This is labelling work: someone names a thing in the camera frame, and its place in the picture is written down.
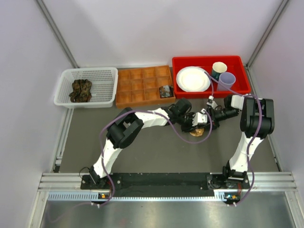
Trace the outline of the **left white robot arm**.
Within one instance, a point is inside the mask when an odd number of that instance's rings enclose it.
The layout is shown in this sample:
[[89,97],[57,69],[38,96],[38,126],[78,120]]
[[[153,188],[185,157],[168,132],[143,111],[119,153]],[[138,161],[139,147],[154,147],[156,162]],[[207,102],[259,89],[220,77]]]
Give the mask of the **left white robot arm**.
[[155,110],[133,110],[129,107],[123,109],[100,133],[100,136],[106,133],[106,140],[101,143],[99,159],[89,170],[92,184],[97,188],[107,185],[107,176],[119,153],[133,143],[142,129],[173,126],[177,123],[182,131],[192,132],[210,124],[212,119],[207,110],[202,109],[200,112],[191,113],[189,112],[191,107],[187,99],[181,99],[175,104]]

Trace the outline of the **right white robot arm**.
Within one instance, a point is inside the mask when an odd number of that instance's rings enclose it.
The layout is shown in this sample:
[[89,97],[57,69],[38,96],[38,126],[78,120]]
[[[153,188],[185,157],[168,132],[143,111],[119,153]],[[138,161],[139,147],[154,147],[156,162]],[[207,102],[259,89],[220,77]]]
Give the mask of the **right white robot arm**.
[[224,108],[208,108],[212,126],[219,127],[219,122],[238,116],[240,118],[240,141],[234,155],[223,167],[221,174],[209,175],[210,189],[236,188],[247,181],[249,162],[258,145],[275,128],[274,101],[255,99],[249,95],[229,95],[224,98]]

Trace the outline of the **orange patterned tie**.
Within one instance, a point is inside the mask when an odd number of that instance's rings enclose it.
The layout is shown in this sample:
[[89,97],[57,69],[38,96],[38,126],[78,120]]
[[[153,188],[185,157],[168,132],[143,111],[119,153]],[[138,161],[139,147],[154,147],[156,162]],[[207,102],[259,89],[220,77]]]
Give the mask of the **orange patterned tie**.
[[193,131],[190,132],[190,135],[194,136],[194,137],[201,137],[205,132],[204,128],[201,129],[195,129]]

